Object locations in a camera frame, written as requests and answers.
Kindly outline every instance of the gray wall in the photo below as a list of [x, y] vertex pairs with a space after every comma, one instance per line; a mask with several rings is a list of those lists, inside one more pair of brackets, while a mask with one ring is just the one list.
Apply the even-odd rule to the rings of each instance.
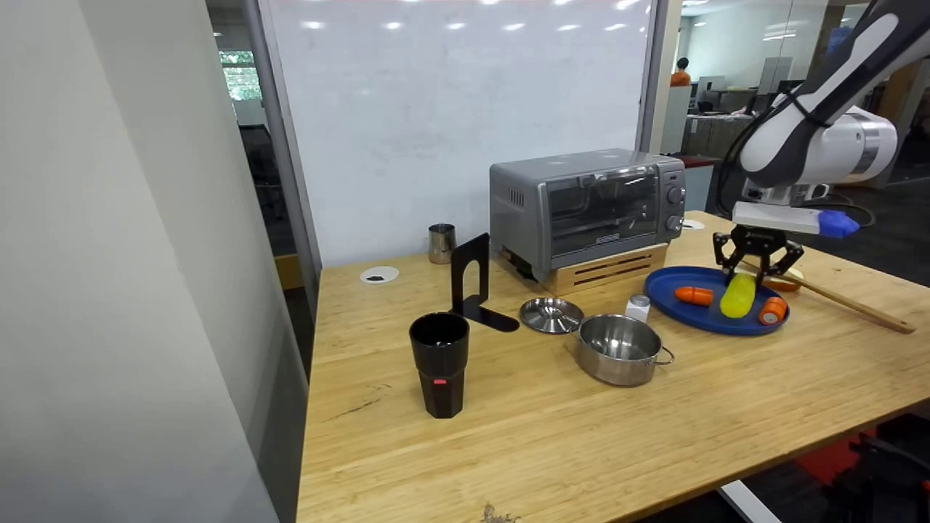
[[304, 383], [207, 8], [2, 4], [0, 59], [0, 519], [287, 519]]

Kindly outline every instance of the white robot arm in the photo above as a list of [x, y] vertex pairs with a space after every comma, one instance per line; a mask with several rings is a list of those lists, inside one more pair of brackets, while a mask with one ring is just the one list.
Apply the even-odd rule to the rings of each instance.
[[921, 54], [930, 54], [926, 0], [874, 0], [855, 27], [844, 59], [793, 94], [781, 94], [774, 111], [758, 117], [730, 149], [723, 176], [745, 176], [745, 201], [736, 203], [733, 220], [810, 232], [793, 227], [790, 217], [797, 185], [881, 175], [894, 160], [894, 126], [851, 107], [851, 101]]

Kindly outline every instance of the toaster oven knob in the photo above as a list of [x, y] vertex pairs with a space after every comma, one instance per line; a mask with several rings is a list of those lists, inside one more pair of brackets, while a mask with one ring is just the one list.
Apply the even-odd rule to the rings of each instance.
[[679, 185], [679, 190], [668, 190], [665, 191], [665, 201], [672, 203], [672, 207], [682, 207], [687, 203], [687, 190]]
[[679, 216], [668, 216], [665, 229], [682, 229]]

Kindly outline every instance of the stainless steel pot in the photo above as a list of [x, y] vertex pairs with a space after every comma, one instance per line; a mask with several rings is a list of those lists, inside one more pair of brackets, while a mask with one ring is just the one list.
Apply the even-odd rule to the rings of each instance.
[[675, 361], [652, 325], [618, 313], [588, 316], [578, 329], [576, 357], [588, 375], [612, 386], [647, 383], [655, 365]]

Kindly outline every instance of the metal lid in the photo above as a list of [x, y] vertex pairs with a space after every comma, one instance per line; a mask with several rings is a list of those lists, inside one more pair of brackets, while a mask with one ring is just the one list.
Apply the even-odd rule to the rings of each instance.
[[585, 313], [578, 306], [573, 306], [567, 300], [538, 296], [538, 300], [522, 303], [519, 320], [522, 320], [522, 325], [530, 325], [531, 332], [541, 332], [541, 335], [569, 335], [569, 332], [582, 329]]

